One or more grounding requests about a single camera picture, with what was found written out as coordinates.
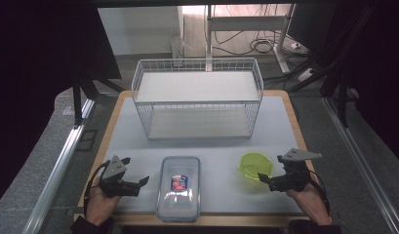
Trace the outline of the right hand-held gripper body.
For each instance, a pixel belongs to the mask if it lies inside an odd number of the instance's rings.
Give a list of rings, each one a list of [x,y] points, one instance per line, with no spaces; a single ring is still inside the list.
[[[321,158],[322,155],[292,148],[282,156],[285,173],[270,179],[268,183],[270,190],[284,192],[293,189],[302,191],[311,179],[306,161]]]

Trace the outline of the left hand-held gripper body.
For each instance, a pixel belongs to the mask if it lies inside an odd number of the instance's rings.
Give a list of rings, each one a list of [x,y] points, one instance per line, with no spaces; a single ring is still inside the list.
[[[105,162],[105,169],[101,173],[99,187],[107,197],[137,197],[139,195],[139,188],[136,183],[123,180],[126,171],[127,165],[124,165],[116,155]]]

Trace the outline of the green plastic bowl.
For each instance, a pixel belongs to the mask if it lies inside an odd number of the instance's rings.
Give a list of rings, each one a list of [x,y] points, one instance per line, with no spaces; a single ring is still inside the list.
[[[272,177],[273,163],[262,153],[248,152],[241,157],[238,170],[245,178],[259,181],[259,174]]]

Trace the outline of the clear plastic food container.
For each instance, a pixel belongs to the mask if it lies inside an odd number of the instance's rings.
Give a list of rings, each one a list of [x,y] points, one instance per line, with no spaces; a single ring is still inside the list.
[[[165,222],[193,222],[199,215],[201,162],[170,156],[162,162],[156,216]]]

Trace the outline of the white wire rack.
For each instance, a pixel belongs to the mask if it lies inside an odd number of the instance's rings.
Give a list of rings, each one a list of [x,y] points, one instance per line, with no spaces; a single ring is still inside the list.
[[[250,137],[263,82],[254,58],[142,59],[132,93],[150,139]]]

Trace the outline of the person's left hand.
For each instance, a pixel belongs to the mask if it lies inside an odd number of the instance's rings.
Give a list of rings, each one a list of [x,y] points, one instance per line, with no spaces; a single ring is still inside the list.
[[[101,226],[115,211],[121,196],[107,197],[98,187],[92,187],[85,219],[95,226]]]

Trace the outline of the person's right hand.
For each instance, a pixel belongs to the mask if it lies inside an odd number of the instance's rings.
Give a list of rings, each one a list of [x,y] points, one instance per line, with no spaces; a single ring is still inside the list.
[[[303,213],[316,224],[320,226],[332,224],[332,220],[318,190],[311,184],[307,184],[302,191],[290,189],[286,194],[292,198]]]

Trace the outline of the dark floor grating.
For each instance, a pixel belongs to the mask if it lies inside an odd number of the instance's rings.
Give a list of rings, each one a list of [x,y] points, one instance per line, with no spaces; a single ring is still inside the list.
[[[96,140],[97,130],[86,130],[82,133],[76,147],[77,151],[91,151]]]

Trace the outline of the grey table mat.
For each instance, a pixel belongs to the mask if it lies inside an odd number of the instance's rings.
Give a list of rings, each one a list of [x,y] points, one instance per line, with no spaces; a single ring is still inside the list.
[[[137,197],[124,197],[119,213],[153,213],[158,199],[161,164],[168,156],[195,156],[201,161],[201,213],[204,214],[295,214],[299,207],[283,192],[245,178],[238,170],[242,155],[259,152],[273,163],[273,173],[284,173],[277,161],[298,146],[285,103],[281,97],[264,97],[253,135],[233,139],[149,140],[133,100],[124,99],[105,157],[129,157],[126,181],[148,177]]]

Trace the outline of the black metal stand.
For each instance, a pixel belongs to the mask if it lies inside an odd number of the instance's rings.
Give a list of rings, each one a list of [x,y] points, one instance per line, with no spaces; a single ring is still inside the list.
[[[106,87],[112,89],[117,93],[124,91],[124,88],[113,83],[108,79],[103,79],[94,72],[84,71],[73,79],[72,93],[73,93],[73,108],[74,108],[74,127],[78,128],[84,121],[83,111],[81,105],[81,92],[89,99],[95,99],[99,95],[99,91],[94,83],[98,81]]]
[[[354,52],[355,43],[359,40],[361,32],[370,19],[375,5],[361,3],[356,8],[356,13],[343,29],[334,42],[329,44],[328,54],[332,56],[326,65],[321,65],[320,69],[313,73],[309,78],[286,89],[288,93],[297,92],[311,83],[325,77],[325,81],[320,88],[320,96],[330,98],[336,90],[338,93],[338,119],[347,127],[346,123],[346,104],[348,102],[348,74],[349,56]]]

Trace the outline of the white power strip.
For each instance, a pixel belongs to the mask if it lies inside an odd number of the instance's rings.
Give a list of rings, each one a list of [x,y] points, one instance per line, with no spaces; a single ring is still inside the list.
[[[311,77],[314,73],[316,72],[315,69],[313,68],[307,68],[300,76],[299,76],[299,81],[302,82],[309,77]]]

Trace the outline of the black curtain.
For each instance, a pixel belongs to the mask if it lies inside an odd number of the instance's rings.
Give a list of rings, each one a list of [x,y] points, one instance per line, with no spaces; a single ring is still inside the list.
[[[359,98],[356,108],[399,159],[399,0],[339,0],[327,32],[327,64],[341,51],[364,5],[370,17],[349,50],[344,65],[347,83]]]
[[[56,96],[120,77],[95,0],[0,0],[0,200],[45,130]]]

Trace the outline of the aluminium rail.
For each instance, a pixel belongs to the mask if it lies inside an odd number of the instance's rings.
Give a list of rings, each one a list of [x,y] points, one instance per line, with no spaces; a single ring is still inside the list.
[[[87,99],[84,102],[84,105],[80,108],[81,113],[79,114],[79,117],[81,118],[81,121],[70,131],[59,158],[56,161],[21,234],[39,234],[41,226],[43,225],[45,217],[58,192],[60,183],[78,144],[78,140],[83,133],[94,103],[93,100]]]
[[[333,123],[335,124],[342,141],[346,145],[349,154],[354,161],[360,175],[366,183],[372,197],[374,198],[380,213],[382,214],[385,222],[387,223],[392,234],[399,234],[399,214],[396,211],[393,203],[389,199],[386,192],[378,182],[376,175],[373,173],[369,166],[363,152],[355,141],[350,130],[343,125],[337,113],[337,108],[329,97],[321,98],[325,105]]]

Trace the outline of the white desk frame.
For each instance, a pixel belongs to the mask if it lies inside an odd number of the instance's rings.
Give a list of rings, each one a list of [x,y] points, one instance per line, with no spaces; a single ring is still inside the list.
[[[212,58],[212,33],[216,31],[280,31],[278,42],[273,46],[273,53],[283,74],[289,74],[290,69],[284,59],[282,48],[288,32],[295,4],[291,4],[285,16],[255,16],[255,17],[213,17],[212,6],[208,5],[206,14],[206,59]]]

